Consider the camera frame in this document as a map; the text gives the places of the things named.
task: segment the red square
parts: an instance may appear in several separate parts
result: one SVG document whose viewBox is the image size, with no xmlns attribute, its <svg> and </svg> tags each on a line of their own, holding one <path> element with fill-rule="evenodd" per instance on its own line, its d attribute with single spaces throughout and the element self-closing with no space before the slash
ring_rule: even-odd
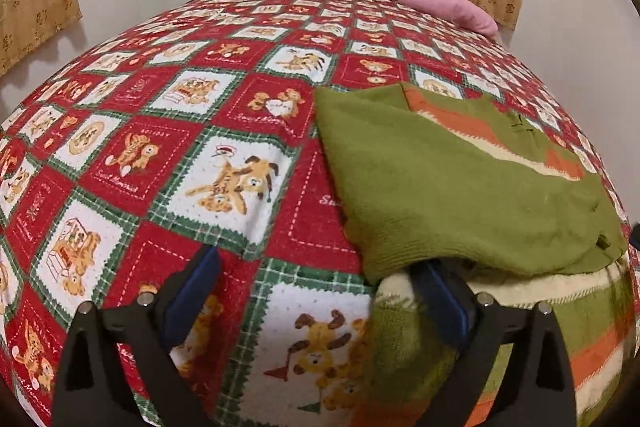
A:
<svg viewBox="0 0 640 427">
<path fill-rule="evenodd" d="M 306 136 L 313 118 L 313 91 L 302 80 L 249 74 L 213 118 L 213 124 L 276 134 L 289 143 Z"/>
<path fill-rule="evenodd" d="M 111 138 L 80 184 L 114 206 L 143 216 L 202 127 L 136 116 Z"/>
<path fill-rule="evenodd" d="M 7 127 L 6 134 L 16 134 L 20 129 L 23 128 L 24 124 L 26 124 L 29 119 L 36 114 L 40 110 L 40 105 L 33 104 L 28 106 L 20 115 L 15 118 L 13 121 L 9 121 L 9 127 Z"/>
<path fill-rule="evenodd" d="M 342 221 L 320 144 L 309 140 L 264 254 L 303 266 L 359 273 L 360 256 L 344 236 Z"/>
<path fill-rule="evenodd" d="M 105 99 L 100 108 L 133 113 L 143 107 L 180 73 L 181 66 L 145 68 L 132 74 Z"/>
<path fill-rule="evenodd" d="M 220 24 L 214 21 L 205 23 L 201 29 L 189 35 L 190 41 L 209 41 L 211 39 L 223 39 L 229 33 L 237 32 L 240 26 L 235 24 Z"/>
<path fill-rule="evenodd" d="M 6 325 L 6 337 L 15 375 L 24 395 L 48 425 L 65 331 L 27 284 L 23 287 L 16 314 Z"/>
<path fill-rule="evenodd" d="M 398 46 L 398 41 L 389 32 L 366 32 L 357 28 L 352 28 L 349 38 L 352 41 L 370 42 L 375 46 L 388 46 L 395 48 Z"/>
<path fill-rule="evenodd" d="M 332 83 L 362 89 L 407 82 L 408 79 L 406 63 L 402 60 L 351 54 L 340 57 Z"/>
<path fill-rule="evenodd" d="M 189 61 L 189 65 L 250 71 L 272 47 L 272 42 L 223 39 L 204 48 Z"/>
<path fill-rule="evenodd" d="M 103 80 L 104 77 L 99 74 L 78 74 L 60 86 L 49 102 L 64 107 L 78 103 Z"/>
<path fill-rule="evenodd" d="M 144 222 L 127 248 L 105 299 L 105 307 L 126 305 L 141 291 L 158 289 L 170 274 L 186 266 L 200 246 L 191 239 Z M 178 366 L 180 373 L 189 379 L 192 389 L 203 399 L 216 399 L 218 396 L 226 359 L 235 346 L 259 264 L 259 261 L 242 261 L 226 250 L 218 249 L 218 253 L 222 269 L 206 311 L 198 318 L 207 326 L 206 331 L 200 330 L 202 336 L 196 338 L 201 344 L 195 351 L 201 354 L 191 363 Z M 121 353 L 129 383 L 137 392 L 146 394 L 129 350 L 125 347 Z"/>
<path fill-rule="evenodd" d="M 297 30 L 288 35 L 282 44 L 318 48 L 325 53 L 339 53 L 344 49 L 344 39 L 329 33 Z"/>
<path fill-rule="evenodd" d="M 49 166 L 44 166 L 23 195 L 6 238 L 18 264 L 29 272 L 31 260 L 74 184 Z"/>
<path fill-rule="evenodd" d="M 47 132 L 36 140 L 31 147 L 31 154 L 44 161 L 65 142 L 67 137 L 89 116 L 91 112 L 82 109 L 71 109 L 65 116 L 58 118 Z"/>
<path fill-rule="evenodd" d="M 409 52 L 407 50 L 403 50 L 402 54 L 406 57 L 406 61 L 409 64 L 414 64 L 419 68 L 439 74 L 440 76 L 443 76 L 444 78 L 451 80 L 452 82 L 456 82 L 457 84 L 460 84 L 462 82 L 462 75 L 460 74 L 460 72 L 453 70 L 450 66 L 448 66 L 441 60 L 427 57 L 426 55 L 422 55 L 421 53 Z"/>
<path fill-rule="evenodd" d="M 19 138 L 9 140 L 0 152 L 0 180 L 14 175 L 27 152 L 27 146 L 22 140 Z"/>
</svg>

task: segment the pillow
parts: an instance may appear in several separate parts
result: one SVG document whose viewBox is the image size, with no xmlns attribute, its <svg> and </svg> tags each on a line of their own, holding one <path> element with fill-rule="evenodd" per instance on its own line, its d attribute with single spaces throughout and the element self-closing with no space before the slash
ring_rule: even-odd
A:
<svg viewBox="0 0 640 427">
<path fill-rule="evenodd" d="M 392 0 L 422 13 L 453 22 L 490 39 L 498 33 L 498 25 L 482 8 L 468 0 Z"/>
</svg>

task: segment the metal screw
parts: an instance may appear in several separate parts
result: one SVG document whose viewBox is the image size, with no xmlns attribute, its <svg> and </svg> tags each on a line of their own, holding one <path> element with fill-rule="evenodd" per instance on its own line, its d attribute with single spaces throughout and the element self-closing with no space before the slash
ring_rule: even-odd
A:
<svg viewBox="0 0 640 427">
<path fill-rule="evenodd" d="M 546 303 L 544 301 L 538 303 L 538 310 L 543 315 L 550 315 L 551 313 L 554 312 L 553 308 L 548 303 Z"/>
<path fill-rule="evenodd" d="M 94 309 L 94 303 L 92 303 L 91 301 L 81 302 L 80 305 L 78 306 L 78 312 L 81 313 L 82 315 L 86 315 L 92 309 Z"/>
<path fill-rule="evenodd" d="M 493 296 L 489 295 L 489 293 L 487 292 L 480 292 L 478 295 L 476 295 L 476 299 L 478 300 L 480 305 L 484 306 L 485 308 L 491 306 L 495 302 Z"/>
<path fill-rule="evenodd" d="M 136 302 L 140 306 L 149 306 L 149 304 L 151 304 L 154 301 L 155 298 L 156 298 L 156 294 L 155 293 L 144 292 L 144 293 L 141 293 L 140 295 L 138 295 L 138 298 L 136 299 Z"/>
</svg>

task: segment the black clamp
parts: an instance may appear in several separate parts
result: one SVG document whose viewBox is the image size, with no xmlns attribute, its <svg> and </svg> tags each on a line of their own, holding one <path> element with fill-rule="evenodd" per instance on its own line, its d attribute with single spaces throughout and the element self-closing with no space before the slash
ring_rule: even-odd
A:
<svg viewBox="0 0 640 427">
<path fill-rule="evenodd" d="M 116 343 L 130 346 L 158 416 L 167 426 L 212 427 L 198 398 L 168 356 L 190 331 L 220 270 L 218 252 L 203 245 L 157 294 L 128 306 L 78 306 L 62 350 L 52 427 L 150 427 L 136 406 Z"/>
</svg>

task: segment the bed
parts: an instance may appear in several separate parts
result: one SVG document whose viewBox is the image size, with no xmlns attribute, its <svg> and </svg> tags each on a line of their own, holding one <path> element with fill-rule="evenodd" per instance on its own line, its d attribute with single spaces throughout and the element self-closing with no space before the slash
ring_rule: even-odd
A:
<svg viewBox="0 0 640 427">
<path fill-rule="evenodd" d="M 342 232 L 312 89 L 397 82 L 488 94 L 524 115 L 602 176 L 628 233 L 593 145 L 500 45 L 390 0 L 195 0 L 81 55 L 1 125 L 0 375 L 34 422 L 50 422 L 78 304 L 128 303 L 210 243 L 223 273 L 172 352 L 204 407 L 220 425 L 348 425 L 353 408 L 327 400 L 331 390 L 319 396 L 313 372 L 293 371 L 287 356 L 304 338 L 302 313 L 330 321 L 338 311 L 357 338 L 373 292 Z M 623 264 L 640 312 L 637 252 Z M 620 367 L 634 328 L 621 334 Z M 601 409 L 606 387 L 590 387 L 578 413 Z"/>
</svg>

